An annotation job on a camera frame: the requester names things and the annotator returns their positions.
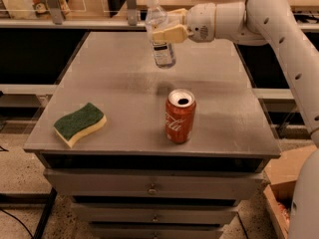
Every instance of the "can top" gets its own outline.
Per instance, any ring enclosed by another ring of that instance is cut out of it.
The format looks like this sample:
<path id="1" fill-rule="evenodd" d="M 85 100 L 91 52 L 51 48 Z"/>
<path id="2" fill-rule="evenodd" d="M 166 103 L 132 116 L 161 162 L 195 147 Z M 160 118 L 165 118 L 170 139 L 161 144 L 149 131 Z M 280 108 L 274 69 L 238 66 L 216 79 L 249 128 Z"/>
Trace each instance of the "can top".
<path id="1" fill-rule="evenodd" d="M 188 90 L 177 89 L 169 93 L 168 100 L 178 108 L 188 108 L 194 103 L 195 97 Z"/>

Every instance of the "drawer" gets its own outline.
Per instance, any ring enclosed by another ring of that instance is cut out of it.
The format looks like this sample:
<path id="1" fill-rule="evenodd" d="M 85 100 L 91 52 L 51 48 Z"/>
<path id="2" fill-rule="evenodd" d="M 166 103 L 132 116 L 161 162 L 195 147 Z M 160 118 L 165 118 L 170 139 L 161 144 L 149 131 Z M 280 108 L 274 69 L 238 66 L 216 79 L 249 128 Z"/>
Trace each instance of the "drawer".
<path id="1" fill-rule="evenodd" d="M 222 228 L 206 226 L 90 224 L 90 230 L 106 239 L 218 239 L 222 234 Z"/>
<path id="2" fill-rule="evenodd" d="M 46 169 L 61 194 L 166 198 L 248 199 L 260 173 Z"/>
<path id="3" fill-rule="evenodd" d="M 89 222 L 218 224 L 231 222 L 237 207 L 166 204 L 73 203 L 78 218 Z"/>

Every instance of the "floor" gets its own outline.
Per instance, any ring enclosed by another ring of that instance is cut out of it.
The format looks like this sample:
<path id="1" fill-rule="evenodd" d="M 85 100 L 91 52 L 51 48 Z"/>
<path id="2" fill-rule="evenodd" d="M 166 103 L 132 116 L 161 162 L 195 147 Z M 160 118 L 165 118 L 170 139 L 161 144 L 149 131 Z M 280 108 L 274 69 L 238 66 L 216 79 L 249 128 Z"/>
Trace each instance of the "floor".
<path id="1" fill-rule="evenodd" d="M 0 192 L 3 193 L 49 193 L 51 187 L 42 172 L 44 167 L 34 154 L 25 153 L 23 144 L 34 126 L 33 123 L 7 121 L 0 131 Z M 304 132 L 296 129 L 288 138 L 278 140 L 282 150 L 297 148 L 312 143 Z M 226 225 L 221 239 L 274 239 L 277 238 L 262 194 L 264 183 L 260 185 L 251 199 L 242 201 L 239 213 L 229 225 Z M 70 209 L 71 201 L 57 195 L 49 217 L 43 239 L 93 239 L 87 224 L 77 219 Z M 0 207 L 20 219 L 35 233 L 43 204 L 4 205 Z M 31 238 L 27 230 L 14 218 L 0 212 L 0 239 Z"/>

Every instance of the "black cable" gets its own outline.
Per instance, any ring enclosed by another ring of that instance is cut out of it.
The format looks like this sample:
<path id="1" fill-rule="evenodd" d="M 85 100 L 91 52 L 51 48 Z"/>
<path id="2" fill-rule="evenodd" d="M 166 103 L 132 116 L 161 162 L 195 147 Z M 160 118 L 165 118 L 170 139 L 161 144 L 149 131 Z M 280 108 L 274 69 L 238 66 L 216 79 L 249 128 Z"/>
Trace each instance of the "black cable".
<path id="1" fill-rule="evenodd" d="M 15 220 L 17 220 L 26 230 L 27 232 L 29 233 L 31 239 L 34 239 L 33 235 L 31 234 L 30 230 L 27 228 L 27 226 L 25 224 L 23 224 L 23 222 L 18 219 L 17 217 L 15 217 L 14 215 L 12 215 L 11 213 L 5 211 L 4 209 L 0 208 L 0 211 L 4 212 L 5 214 L 9 215 L 10 217 L 14 218 Z"/>
<path id="2" fill-rule="evenodd" d="M 246 231 L 246 229 L 245 229 L 245 227 L 244 227 L 244 225 L 243 225 L 243 223 L 242 223 L 242 220 L 241 220 L 241 218 L 240 218 L 239 212 L 237 212 L 237 216 L 238 216 L 238 219 L 239 219 L 239 223 L 240 223 L 240 225 L 241 225 L 241 227 L 242 227 L 242 229 L 243 229 L 243 232 L 245 233 L 246 238 L 249 239 L 248 234 L 247 234 L 247 231 Z"/>

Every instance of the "bottle label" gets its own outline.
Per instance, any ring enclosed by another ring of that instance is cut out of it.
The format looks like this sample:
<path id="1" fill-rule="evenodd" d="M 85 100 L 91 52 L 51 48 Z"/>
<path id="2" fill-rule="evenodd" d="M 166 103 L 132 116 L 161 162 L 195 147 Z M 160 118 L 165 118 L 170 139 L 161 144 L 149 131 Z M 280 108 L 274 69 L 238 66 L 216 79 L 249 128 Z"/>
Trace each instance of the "bottle label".
<path id="1" fill-rule="evenodd" d="M 158 65 L 168 65 L 172 63 L 172 53 L 167 43 L 153 43 L 154 56 Z"/>

